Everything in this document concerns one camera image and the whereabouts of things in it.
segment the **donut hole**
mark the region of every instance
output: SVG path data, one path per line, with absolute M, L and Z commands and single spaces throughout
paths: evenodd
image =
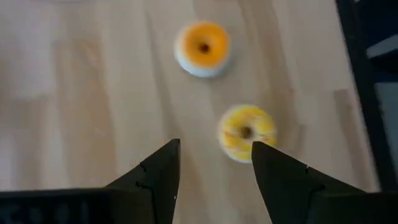
M 252 128 L 247 127 L 247 126 L 241 128 L 241 137 L 243 139 L 250 139 L 250 138 L 253 137 L 253 134 L 254 133 L 253 133 L 253 129 Z
M 207 54 L 210 51 L 210 46 L 207 43 L 200 43 L 199 51 L 203 54 Z

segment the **wooden table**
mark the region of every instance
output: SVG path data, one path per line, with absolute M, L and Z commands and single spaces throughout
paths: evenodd
M 333 0 L 55 2 L 0 2 L 0 189 L 103 186 L 180 138 L 176 223 L 269 223 L 252 166 L 216 138 L 241 103 L 273 116 L 280 150 L 378 189 Z M 222 77 L 174 60 L 197 19 L 234 40 Z

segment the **donut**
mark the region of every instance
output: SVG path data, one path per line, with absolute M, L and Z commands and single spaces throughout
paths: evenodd
M 208 21 L 184 28 L 174 47 L 174 56 L 180 66 L 202 78 L 220 74 L 227 66 L 230 54 L 230 36 L 220 25 Z
M 222 117 L 218 128 L 222 150 L 233 160 L 251 163 L 254 141 L 276 145 L 276 128 L 272 118 L 255 105 L 238 105 Z

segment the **yellow donut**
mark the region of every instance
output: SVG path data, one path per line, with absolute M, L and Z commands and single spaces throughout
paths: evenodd
M 221 118 L 218 139 L 227 155 L 239 162 L 251 162 L 254 141 L 276 145 L 276 128 L 272 118 L 254 105 L 234 106 Z

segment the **wooden surface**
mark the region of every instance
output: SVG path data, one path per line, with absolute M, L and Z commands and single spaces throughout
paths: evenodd
M 55 2 L 0 1 L 1 190 L 102 186 L 180 138 L 175 223 L 269 223 L 252 167 L 216 139 L 241 103 L 273 116 L 280 150 L 378 189 L 333 0 Z M 222 77 L 174 60 L 197 19 L 232 36 Z

